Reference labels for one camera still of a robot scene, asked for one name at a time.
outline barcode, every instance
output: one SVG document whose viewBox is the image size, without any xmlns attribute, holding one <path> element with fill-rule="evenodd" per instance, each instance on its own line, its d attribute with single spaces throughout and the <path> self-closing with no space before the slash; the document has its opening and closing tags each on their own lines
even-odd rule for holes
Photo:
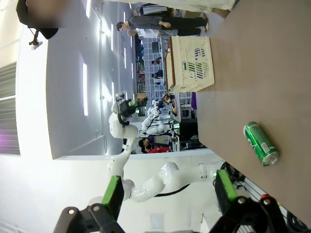
<svg viewBox="0 0 311 233">
<path fill-rule="evenodd" d="M 265 142 L 261 144 L 261 148 L 265 153 L 267 153 L 270 150 Z"/>
</svg>

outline black pants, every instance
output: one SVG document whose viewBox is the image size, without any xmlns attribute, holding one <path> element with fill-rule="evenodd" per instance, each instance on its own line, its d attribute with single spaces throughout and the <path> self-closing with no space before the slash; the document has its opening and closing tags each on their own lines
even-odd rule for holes
<svg viewBox="0 0 311 233">
<path fill-rule="evenodd" d="M 203 19 L 202 17 L 199 18 L 163 17 L 162 22 L 171 24 L 170 28 L 162 26 L 162 30 L 191 29 L 202 26 L 204 27 L 207 25 L 207 19 Z"/>
<path fill-rule="evenodd" d="M 180 29 L 178 30 L 178 36 L 186 36 L 186 35 L 199 35 L 201 34 L 201 30 L 198 28 L 189 28 L 189 29 Z"/>
</svg>

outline window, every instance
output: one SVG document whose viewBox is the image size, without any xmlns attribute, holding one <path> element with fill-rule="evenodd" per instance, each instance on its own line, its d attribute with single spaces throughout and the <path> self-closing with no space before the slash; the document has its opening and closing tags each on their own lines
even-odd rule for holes
<svg viewBox="0 0 311 233">
<path fill-rule="evenodd" d="M 15 109 L 16 62 L 0 68 L 0 154 L 20 155 Z"/>
</svg>

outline ceiling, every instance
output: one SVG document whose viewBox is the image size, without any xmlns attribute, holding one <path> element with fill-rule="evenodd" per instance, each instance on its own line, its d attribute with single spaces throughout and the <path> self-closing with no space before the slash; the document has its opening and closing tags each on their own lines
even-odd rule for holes
<svg viewBox="0 0 311 233">
<path fill-rule="evenodd" d="M 120 153 L 122 141 L 109 132 L 112 101 L 101 102 L 100 97 L 112 95 L 112 82 L 115 93 L 126 90 L 129 98 L 134 93 L 131 38 L 114 28 L 111 49 L 111 23 L 123 21 L 124 12 L 126 17 L 131 15 L 129 4 L 94 1 L 89 17 L 86 5 L 86 0 L 72 1 L 64 16 L 66 28 L 49 40 L 46 93 L 53 158 Z M 102 28 L 96 13 L 101 15 Z M 87 66 L 87 95 L 83 64 Z"/>
</svg>

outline red shirt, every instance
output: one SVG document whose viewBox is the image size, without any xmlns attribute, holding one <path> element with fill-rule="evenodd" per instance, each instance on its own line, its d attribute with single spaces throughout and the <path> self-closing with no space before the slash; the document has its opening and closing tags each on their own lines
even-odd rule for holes
<svg viewBox="0 0 311 233">
<path fill-rule="evenodd" d="M 164 153 L 164 152 L 167 152 L 167 151 L 170 151 L 169 147 L 159 147 L 159 148 L 155 148 L 155 149 L 150 150 L 148 152 L 148 154 L 151 154 L 151 153 Z"/>
</svg>

